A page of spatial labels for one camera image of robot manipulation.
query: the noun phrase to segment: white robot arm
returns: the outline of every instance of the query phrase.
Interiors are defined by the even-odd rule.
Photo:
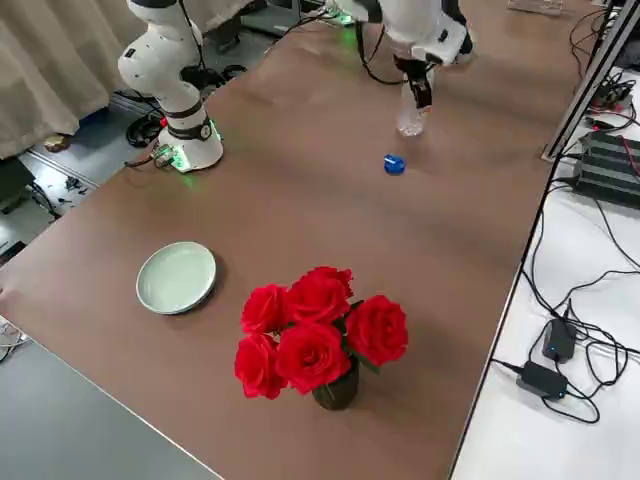
[[[331,2],[359,22],[384,24],[394,47],[396,67],[405,74],[420,110],[432,104],[433,67],[454,63],[459,54],[465,53],[464,49],[470,52],[473,46],[457,0]],[[448,2],[449,10],[457,12],[463,21],[447,15],[443,2]],[[363,56],[361,31],[358,32],[358,42]]]
[[[331,0],[356,20],[384,23],[387,35],[416,60],[448,65],[467,36],[461,23],[445,14],[442,0]]]
[[[158,137],[159,151],[181,172],[216,164],[220,137],[193,85],[180,78],[195,63],[202,34],[187,20],[179,0],[127,0],[149,27],[118,60],[120,74],[133,89],[156,98],[168,125]]]

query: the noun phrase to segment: curtain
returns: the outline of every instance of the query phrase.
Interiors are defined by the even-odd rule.
[[[249,0],[186,0],[203,30]],[[0,159],[53,132],[73,134],[125,85],[117,60],[145,29],[125,0],[2,0]]]

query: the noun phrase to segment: white table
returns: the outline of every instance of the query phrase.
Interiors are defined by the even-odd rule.
[[[624,123],[624,119],[614,116],[599,118],[615,125]],[[587,131],[578,127],[574,140]],[[640,140],[640,127],[622,133]],[[571,169],[560,165],[555,175],[571,176]],[[640,260],[640,210],[604,202],[603,206],[618,241]],[[632,270],[608,237],[602,217],[590,199],[571,190],[554,192],[544,205],[544,220],[544,238],[536,257],[536,284],[552,305],[557,305],[571,287],[595,280],[609,269]],[[536,239],[539,233],[538,223]],[[533,248],[525,261],[527,271],[532,252]],[[627,347],[640,349],[640,276],[611,278],[614,279],[575,294],[573,305],[582,321],[600,326]],[[529,348],[548,320],[549,315],[533,298],[524,276],[516,277],[493,357],[524,364]],[[609,358],[599,357],[595,362],[605,378],[613,374],[612,355],[613,352]],[[542,356],[541,345],[534,361],[553,369],[553,362]],[[584,348],[577,347],[573,360],[563,365],[562,371],[587,393],[596,385],[587,369]],[[595,397],[602,418],[592,426],[548,410],[539,397],[520,389],[515,378],[500,365],[489,366],[453,471],[454,480],[638,478],[640,359],[630,357],[628,370],[619,383]],[[586,403],[576,399],[567,398],[559,405],[569,406],[579,416],[593,415]]]

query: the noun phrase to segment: rose bouquet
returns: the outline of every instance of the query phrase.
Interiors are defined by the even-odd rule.
[[[346,408],[359,364],[378,372],[407,348],[406,316],[383,295],[349,303],[351,270],[318,267],[287,289],[254,290],[242,313],[235,375],[247,397],[275,399],[290,385],[325,408]]]

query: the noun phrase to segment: flower vase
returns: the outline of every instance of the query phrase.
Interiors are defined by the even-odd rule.
[[[313,390],[313,398],[324,409],[336,411],[346,409],[358,394],[360,362],[350,356],[351,367],[336,381]]]

